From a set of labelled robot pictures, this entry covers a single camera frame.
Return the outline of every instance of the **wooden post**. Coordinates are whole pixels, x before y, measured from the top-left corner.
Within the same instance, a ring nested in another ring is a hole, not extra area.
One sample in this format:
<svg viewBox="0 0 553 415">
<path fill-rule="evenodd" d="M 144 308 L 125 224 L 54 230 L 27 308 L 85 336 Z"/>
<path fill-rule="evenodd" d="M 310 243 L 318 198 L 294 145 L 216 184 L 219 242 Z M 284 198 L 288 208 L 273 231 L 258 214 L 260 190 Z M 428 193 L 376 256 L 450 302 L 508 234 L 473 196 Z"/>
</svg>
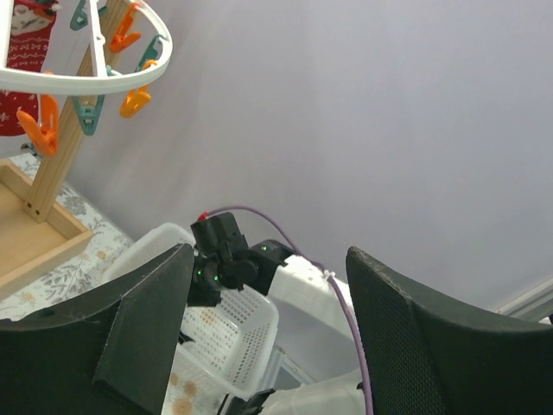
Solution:
<svg viewBox="0 0 553 415">
<path fill-rule="evenodd" d="M 129 5 L 121 0 L 107 0 L 106 5 L 107 13 L 100 17 L 100 26 L 105 37 L 105 63 L 115 68 L 118 55 L 110 52 L 110 40 Z M 77 75 L 92 76 L 90 47 L 86 50 Z M 60 115 L 58 152 L 54 157 L 42 160 L 33 181 L 33 186 L 29 191 L 29 196 L 23 206 L 23 209 L 37 222 L 42 223 L 47 219 L 55 198 L 59 194 L 67 173 L 73 164 L 73 159 L 77 155 L 82 139 L 83 131 L 80 128 L 73 101 L 67 99 Z"/>
</svg>

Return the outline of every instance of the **patterned table surface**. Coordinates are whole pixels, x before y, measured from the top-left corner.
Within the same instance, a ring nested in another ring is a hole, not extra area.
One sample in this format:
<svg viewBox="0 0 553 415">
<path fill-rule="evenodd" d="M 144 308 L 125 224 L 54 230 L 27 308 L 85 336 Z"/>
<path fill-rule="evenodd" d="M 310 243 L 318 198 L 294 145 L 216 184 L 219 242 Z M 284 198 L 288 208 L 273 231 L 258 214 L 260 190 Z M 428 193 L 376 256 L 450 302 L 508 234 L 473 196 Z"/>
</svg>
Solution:
<svg viewBox="0 0 553 415">
<path fill-rule="evenodd" d="M 40 162 L 31 155 L 11 161 L 34 178 Z M 98 212 L 83 196 L 64 184 L 57 201 L 73 214 L 94 236 L 86 249 L 34 283 L 0 301 L 0 319 L 20 320 L 26 315 L 87 292 L 104 281 L 102 276 L 113 261 L 132 245 L 132 240 Z M 198 407 L 194 390 L 178 373 L 168 383 L 163 415 L 214 415 L 216 402 Z"/>
</svg>

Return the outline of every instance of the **gray wall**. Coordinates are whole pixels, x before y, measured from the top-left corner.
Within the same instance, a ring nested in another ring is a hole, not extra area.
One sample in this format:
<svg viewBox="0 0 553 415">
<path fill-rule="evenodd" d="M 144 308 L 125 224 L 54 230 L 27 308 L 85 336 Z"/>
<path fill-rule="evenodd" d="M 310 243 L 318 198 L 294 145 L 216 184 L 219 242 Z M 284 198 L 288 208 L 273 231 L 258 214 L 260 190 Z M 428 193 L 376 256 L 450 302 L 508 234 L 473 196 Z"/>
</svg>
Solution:
<svg viewBox="0 0 553 415">
<path fill-rule="evenodd" d="M 135 119 L 108 97 L 71 174 L 132 236 L 244 203 L 342 277 L 358 245 L 494 308 L 550 275 L 550 2 L 149 3 L 170 68 Z"/>
</svg>

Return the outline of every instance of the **wooden stand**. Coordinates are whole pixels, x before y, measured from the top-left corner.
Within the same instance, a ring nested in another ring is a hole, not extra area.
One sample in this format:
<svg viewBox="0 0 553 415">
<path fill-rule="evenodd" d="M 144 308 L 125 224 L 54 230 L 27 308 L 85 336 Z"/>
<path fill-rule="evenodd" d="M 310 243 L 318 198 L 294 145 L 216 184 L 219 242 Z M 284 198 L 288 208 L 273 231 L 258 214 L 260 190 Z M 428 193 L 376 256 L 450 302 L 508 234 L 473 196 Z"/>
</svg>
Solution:
<svg viewBox="0 0 553 415">
<path fill-rule="evenodd" d="M 102 33 L 108 40 L 105 61 L 115 67 L 118 56 L 110 53 L 109 39 L 128 4 L 107 0 L 106 5 L 108 12 L 100 18 Z M 90 48 L 78 75 L 92 75 Z M 34 181 L 13 163 L 0 162 L 0 299 L 77 255 L 90 241 L 92 233 L 55 203 L 82 139 L 73 102 L 67 99 L 60 115 L 58 152 L 42 161 Z"/>
</svg>

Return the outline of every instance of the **red fabric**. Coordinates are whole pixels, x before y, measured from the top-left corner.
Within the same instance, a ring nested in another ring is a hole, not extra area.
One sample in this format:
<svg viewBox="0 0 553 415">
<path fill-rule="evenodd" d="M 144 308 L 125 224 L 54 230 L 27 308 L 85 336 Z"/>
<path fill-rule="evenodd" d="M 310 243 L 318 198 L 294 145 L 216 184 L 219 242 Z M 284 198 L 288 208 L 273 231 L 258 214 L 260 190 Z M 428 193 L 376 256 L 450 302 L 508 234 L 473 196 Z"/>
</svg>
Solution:
<svg viewBox="0 0 553 415">
<path fill-rule="evenodd" d="M 44 10 L 33 0 L 15 0 L 7 67 L 42 71 L 55 18 L 55 12 Z M 18 110 L 38 119 L 36 95 L 0 90 L 0 137 L 24 134 L 17 121 Z"/>
</svg>

